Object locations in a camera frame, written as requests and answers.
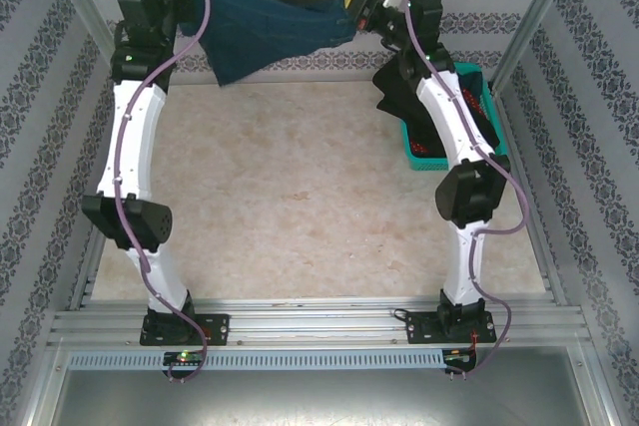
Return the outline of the aluminium side rail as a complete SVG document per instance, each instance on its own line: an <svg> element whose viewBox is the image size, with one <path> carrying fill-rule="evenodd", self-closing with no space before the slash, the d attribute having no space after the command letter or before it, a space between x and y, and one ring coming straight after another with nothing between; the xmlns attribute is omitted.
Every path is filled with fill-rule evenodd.
<svg viewBox="0 0 639 426"><path fill-rule="evenodd" d="M554 301L557 305L569 306L571 304L571 301L565 294L565 290L563 288L561 278L555 264L555 257L553 256L551 244L548 241L542 218L539 215L537 202L528 175L528 170L525 165L525 161L520 153L516 135L510 125L508 113L501 98L498 95L494 97L494 105L497 109L499 119L502 122L502 131L509 152L511 153L512 160L514 162L513 171L520 181L520 184L524 193L526 194L526 198L529 204L530 220L528 232L532 241L533 250L535 252L535 257L537 259L542 278L544 279L544 284L546 285L546 288L549 289L552 293Z"/></svg>
<svg viewBox="0 0 639 426"><path fill-rule="evenodd" d="M69 285L68 298L63 306L67 311L80 309L85 296L92 294L93 283L97 277L106 244L104 235L82 212L81 202L84 194L92 195L96 192L96 186L106 164L113 124L112 104L113 94L110 90L100 95L77 162L78 181L74 186L79 188L76 194L78 214L74 223L74 232L80 234L78 243L80 249L77 264L72 270L73 277Z"/></svg>

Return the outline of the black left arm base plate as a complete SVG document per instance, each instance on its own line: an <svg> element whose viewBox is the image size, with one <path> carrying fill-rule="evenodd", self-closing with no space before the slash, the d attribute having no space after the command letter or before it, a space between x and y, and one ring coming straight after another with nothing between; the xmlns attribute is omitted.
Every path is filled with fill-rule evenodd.
<svg viewBox="0 0 639 426"><path fill-rule="evenodd" d="M208 346L225 346L230 330L226 314L196 314L194 318L204 332ZM142 346L201 346L198 330L175 314L148 312L142 324Z"/></svg>

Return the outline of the left circuit board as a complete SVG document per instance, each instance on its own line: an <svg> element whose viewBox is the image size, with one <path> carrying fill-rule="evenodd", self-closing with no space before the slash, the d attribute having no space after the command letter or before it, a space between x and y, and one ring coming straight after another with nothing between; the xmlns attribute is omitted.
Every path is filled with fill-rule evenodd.
<svg viewBox="0 0 639 426"><path fill-rule="evenodd" d="M203 361L203 356L200 352L166 352L163 357L163 365L165 367L170 366L186 366L197 367Z"/></svg>

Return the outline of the steel sheet panel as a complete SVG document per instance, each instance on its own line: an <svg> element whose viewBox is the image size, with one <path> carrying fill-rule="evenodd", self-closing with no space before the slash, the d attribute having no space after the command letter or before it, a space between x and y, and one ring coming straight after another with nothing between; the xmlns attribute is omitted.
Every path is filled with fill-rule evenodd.
<svg viewBox="0 0 639 426"><path fill-rule="evenodd" d="M434 370L58 371L27 426L613 426L561 357Z"/></svg>

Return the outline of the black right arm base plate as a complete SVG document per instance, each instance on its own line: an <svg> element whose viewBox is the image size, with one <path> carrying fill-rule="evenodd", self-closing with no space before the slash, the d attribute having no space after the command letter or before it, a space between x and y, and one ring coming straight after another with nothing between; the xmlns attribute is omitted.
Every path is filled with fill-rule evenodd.
<svg viewBox="0 0 639 426"><path fill-rule="evenodd" d="M409 344L495 343L496 329L490 312L444 323L436 312L410 311L405 318Z"/></svg>

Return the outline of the teal plastic basket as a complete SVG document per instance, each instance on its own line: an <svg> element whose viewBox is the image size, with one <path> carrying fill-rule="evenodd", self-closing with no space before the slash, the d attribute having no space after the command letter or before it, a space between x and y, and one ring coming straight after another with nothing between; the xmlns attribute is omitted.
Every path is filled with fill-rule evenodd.
<svg viewBox="0 0 639 426"><path fill-rule="evenodd" d="M468 71L482 72L481 67L473 63L456 62L455 69L456 69L456 73L457 73L457 70L460 70L461 72L468 72ZM493 150L495 151L497 155L506 155L507 146L504 140L502 127L499 122L498 114L490 95L488 83L486 82L485 79L484 79L483 93L478 99L480 100L482 109L485 112L486 117L488 118L489 122L492 125L493 132L494 132L494 137L493 137L494 144L490 145L489 141L486 140L484 137L483 138L493 148ZM414 171L446 171L448 169L448 163L447 163L446 157L444 157L443 159L441 158L425 159L425 158L415 157L409 150L406 123L401 122L400 125L401 125L404 151L408 160L408 164L412 170Z"/></svg>

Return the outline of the aluminium mounting rail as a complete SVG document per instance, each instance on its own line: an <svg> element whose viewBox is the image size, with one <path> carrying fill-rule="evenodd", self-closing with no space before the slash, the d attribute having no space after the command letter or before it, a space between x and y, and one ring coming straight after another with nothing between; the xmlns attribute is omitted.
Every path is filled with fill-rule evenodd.
<svg viewBox="0 0 639 426"><path fill-rule="evenodd" d="M591 339L579 306L557 305L549 293L515 295L508 303L510 313L498 305L486 307L496 330L506 334L506 347ZM407 343L396 310L433 311L437 304L434 297L199 299L195 308L230 317L231 349L380 349ZM55 313L46 344L68 350L136 349L145 311L143 301L90 300L78 310Z"/></svg>

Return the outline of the black skirt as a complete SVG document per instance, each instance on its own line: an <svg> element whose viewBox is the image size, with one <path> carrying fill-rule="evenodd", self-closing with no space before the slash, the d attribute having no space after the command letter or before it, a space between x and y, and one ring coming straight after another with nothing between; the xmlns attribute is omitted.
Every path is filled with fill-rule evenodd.
<svg viewBox="0 0 639 426"><path fill-rule="evenodd" d="M373 84L383 93L377 108L407 123L409 120L421 120L423 106L414 91L401 78L398 60L389 60L372 78Z"/></svg>

